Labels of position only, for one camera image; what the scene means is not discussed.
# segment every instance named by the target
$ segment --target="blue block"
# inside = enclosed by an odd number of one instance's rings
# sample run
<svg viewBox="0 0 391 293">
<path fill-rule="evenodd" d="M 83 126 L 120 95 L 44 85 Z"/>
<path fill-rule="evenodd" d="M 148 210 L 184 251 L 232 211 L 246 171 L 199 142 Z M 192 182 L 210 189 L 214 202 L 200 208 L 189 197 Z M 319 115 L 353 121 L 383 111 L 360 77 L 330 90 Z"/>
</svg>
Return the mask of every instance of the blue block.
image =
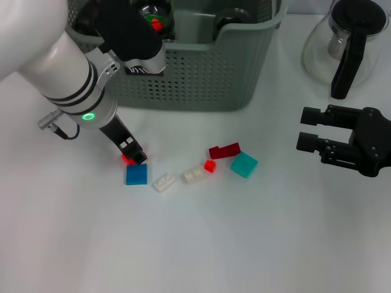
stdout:
<svg viewBox="0 0 391 293">
<path fill-rule="evenodd" d="M 248 154 L 241 152 L 236 160 L 233 161 L 231 169 L 242 177 L 248 178 L 258 165 L 258 161 Z"/>
<path fill-rule="evenodd" d="M 126 185 L 146 185 L 148 184 L 148 166 L 129 165 L 126 166 Z"/>
</svg>

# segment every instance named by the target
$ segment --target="white tabletop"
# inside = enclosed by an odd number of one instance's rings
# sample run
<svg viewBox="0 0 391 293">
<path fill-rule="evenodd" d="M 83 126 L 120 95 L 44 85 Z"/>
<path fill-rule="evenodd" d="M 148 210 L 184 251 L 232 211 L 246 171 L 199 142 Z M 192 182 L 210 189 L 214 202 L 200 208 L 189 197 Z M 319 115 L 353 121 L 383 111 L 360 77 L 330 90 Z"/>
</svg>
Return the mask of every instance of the white tabletop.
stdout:
<svg viewBox="0 0 391 293">
<path fill-rule="evenodd" d="M 391 168 L 377 178 L 296 151 L 305 106 L 376 107 L 391 118 L 391 29 L 373 77 L 331 101 L 299 57 L 320 16 L 287 16 L 254 100 L 231 113 L 119 109 L 149 156 L 150 182 L 183 173 L 216 145 L 260 161 L 249 179 L 217 172 L 164 194 L 128 187 L 119 151 L 99 131 L 64 142 L 36 122 L 53 110 L 17 74 L 0 84 L 0 292 L 390 292 Z M 75 124 L 59 125 L 69 134 Z"/>
</svg>

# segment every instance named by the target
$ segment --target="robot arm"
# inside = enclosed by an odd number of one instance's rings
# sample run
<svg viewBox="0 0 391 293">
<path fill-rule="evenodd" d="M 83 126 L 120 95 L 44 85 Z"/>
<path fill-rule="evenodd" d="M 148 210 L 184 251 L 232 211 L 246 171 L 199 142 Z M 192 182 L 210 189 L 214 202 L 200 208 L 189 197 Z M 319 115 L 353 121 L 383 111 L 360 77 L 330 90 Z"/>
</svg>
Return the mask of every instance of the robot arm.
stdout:
<svg viewBox="0 0 391 293">
<path fill-rule="evenodd" d="M 125 66 L 142 65 L 152 73 L 166 66 L 162 41 L 129 1 L 102 1 L 97 28 L 105 43 L 87 56 L 65 32 L 67 0 L 0 0 L 1 6 L 13 12 L 10 14 L 14 22 L 9 21 L 11 33 L 4 27 L 0 29 L 0 37 L 11 42 L 0 49 L 4 65 L 0 77 L 18 70 L 59 108 L 40 121 L 40 127 L 51 128 L 69 139 L 54 124 L 65 113 L 82 128 L 100 129 L 127 158 L 138 164 L 146 160 L 142 148 L 117 116 L 116 100 L 104 90 L 108 79 L 118 72 L 120 62 Z M 25 43 L 24 49 L 16 49 Z"/>
</svg>

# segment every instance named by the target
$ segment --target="white block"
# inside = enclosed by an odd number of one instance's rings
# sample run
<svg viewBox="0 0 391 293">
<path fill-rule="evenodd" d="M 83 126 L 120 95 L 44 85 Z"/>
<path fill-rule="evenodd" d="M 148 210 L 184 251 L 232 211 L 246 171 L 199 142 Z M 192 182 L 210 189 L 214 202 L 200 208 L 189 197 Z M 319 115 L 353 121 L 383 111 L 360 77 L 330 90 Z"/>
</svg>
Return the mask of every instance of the white block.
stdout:
<svg viewBox="0 0 391 293">
<path fill-rule="evenodd" d="M 196 183 L 208 176 L 208 172 L 204 169 L 204 167 L 197 167 L 190 171 L 187 171 L 184 175 L 185 181 L 187 184 Z"/>
<path fill-rule="evenodd" d="M 153 187 L 158 191 L 158 192 L 163 192 L 166 189 L 168 189 L 171 185 L 174 184 L 176 181 L 176 177 L 173 174 L 165 174 L 162 177 L 160 177 L 155 183 L 153 183 Z"/>
</svg>

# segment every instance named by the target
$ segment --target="gray plastic basket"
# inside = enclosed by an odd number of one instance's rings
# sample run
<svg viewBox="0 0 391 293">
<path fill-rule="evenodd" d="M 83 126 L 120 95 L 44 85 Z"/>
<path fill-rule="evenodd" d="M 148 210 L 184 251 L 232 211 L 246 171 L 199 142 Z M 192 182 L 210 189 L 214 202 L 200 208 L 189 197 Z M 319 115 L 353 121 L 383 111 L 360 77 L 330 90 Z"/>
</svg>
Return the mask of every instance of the gray plastic basket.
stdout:
<svg viewBox="0 0 391 293">
<path fill-rule="evenodd" d="M 89 52 L 103 39 L 71 28 L 85 3 L 68 0 L 67 32 Z M 174 7 L 177 41 L 165 44 L 164 76 L 129 76 L 122 68 L 107 84 L 107 92 L 125 107 L 230 111 L 247 105 L 288 0 L 174 0 Z M 226 8 L 256 12 L 258 23 L 228 24 L 212 42 L 213 18 Z"/>
</svg>

